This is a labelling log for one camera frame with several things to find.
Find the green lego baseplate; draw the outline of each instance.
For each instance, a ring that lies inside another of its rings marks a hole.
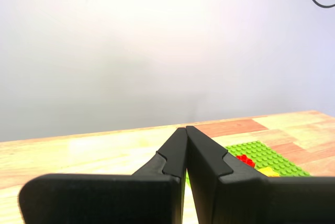
[[[284,158],[270,147],[260,141],[253,141],[243,144],[234,144],[225,147],[232,155],[247,155],[255,162],[255,169],[271,167],[280,177],[284,176],[310,176],[301,167]],[[188,174],[186,173],[186,183],[190,185]]]

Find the wooden table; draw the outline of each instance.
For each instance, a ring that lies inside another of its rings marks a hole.
[[[0,143],[0,223],[23,223],[21,187],[46,173],[132,174],[177,127],[195,125],[222,146],[255,140],[311,175],[335,176],[335,118],[317,111]],[[197,223],[186,186],[183,223]]]

